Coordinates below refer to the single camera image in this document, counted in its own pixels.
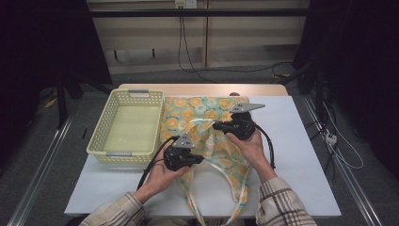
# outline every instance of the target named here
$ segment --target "person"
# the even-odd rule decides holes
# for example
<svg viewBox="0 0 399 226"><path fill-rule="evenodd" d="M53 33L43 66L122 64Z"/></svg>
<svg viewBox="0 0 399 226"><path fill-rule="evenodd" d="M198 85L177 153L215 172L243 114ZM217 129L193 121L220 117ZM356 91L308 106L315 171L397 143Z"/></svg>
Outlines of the person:
<svg viewBox="0 0 399 226"><path fill-rule="evenodd" d="M226 136L241 150L243 157L256 170L261 180L260 204L256 212L258 225L316 225L295 192L270 166L263 152L259 130L248 140L239 140L229 133ZM162 158L163 151L158 154L156 160ZM161 222L146 222L143 208L148 199L164 191L174 179L188 169L189 167L184 167L172 171L167 169L163 161L156 162L149 178L139 190L128 192L119 200L100 206L80 225L188 225L181 219L170 219L168 223L162 223L162 219Z"/></svg>

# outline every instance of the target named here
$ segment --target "plaid shirt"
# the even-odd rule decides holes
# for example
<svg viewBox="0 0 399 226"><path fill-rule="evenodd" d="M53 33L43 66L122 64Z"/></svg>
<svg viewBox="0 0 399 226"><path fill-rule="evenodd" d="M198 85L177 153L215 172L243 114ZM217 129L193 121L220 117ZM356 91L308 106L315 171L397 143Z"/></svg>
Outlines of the plaid shirt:
<svg viewBox="0 0 399 226"><path fill-rule="evenodd" d="M316 225L314 220L307 214L302 201L297 197L288 184L277 177L269 180L259 188L259 205L256 213L258 225ZM98 225L145 225L145 214L143 205L136 199L133 192L128 192L122 198L97 208L90 214L81 226ZM208 226L221 225L222 220L212 219L207 222ZM230 226L242 225L236 220Z"/></svg>

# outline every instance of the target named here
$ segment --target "hand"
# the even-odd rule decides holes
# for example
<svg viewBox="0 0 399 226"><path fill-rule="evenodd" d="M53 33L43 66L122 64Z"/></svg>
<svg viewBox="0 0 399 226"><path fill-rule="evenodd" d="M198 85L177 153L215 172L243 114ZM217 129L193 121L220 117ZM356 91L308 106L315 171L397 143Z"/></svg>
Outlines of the hand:
<svg viewBox="0 0 399 226"><path fill-rule="evenodd" d="M227 138L240 149L241 154L259 175L261 182L277 177L263 152L261 132L256 129L247 140L240 140L234 134L228 133Z"/></svg>
<svg viewBox="0 0 399 226"><path fill-rule="evenodd" d="M136 191L137 199L144 204L150 197L164 191L178 176L185 174L190 168L183 167L177 171L169 170L164 163L164 147L156 156L150 175L144 185Z"/></svg>

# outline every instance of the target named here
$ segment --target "white table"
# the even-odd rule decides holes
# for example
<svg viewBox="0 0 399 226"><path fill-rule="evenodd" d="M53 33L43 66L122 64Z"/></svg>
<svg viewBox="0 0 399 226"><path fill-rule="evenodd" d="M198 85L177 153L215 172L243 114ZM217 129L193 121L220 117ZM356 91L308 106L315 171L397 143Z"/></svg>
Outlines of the white table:
<svg viewBox="0 0 399 226"><path fill-rule="evenodd" d="M251 112L270 136L275 150L276 172L285 179L314 218L337 217L340 209L328 185L322 167L289 96L249 96L252 103L266 107ZM267 143L263 139L266 156ZM136 190L142 169L110 168L89 155L79 181L65 210L67 215L82 215L96 207ZM254 218L260 181L255 171L248 179L249 196L242 218ZM228 218L235 207L231 189L223 175L206 164L196 166L193 194L206 218ZM145 203L148 218L194 218L175 182L166 191Z"/></svg>

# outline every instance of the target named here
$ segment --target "plastic basket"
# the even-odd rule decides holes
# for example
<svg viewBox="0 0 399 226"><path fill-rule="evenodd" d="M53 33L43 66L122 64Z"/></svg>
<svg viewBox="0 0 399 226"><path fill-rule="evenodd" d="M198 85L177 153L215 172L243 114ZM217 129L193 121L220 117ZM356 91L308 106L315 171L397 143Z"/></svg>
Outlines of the plastic basket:
<svg viewBox="0 0 399 226"><path fill-rule="evenodd" d="M163 109L162 91L114 89L87 152L102 163L150 163L158 146Z"/></svg>

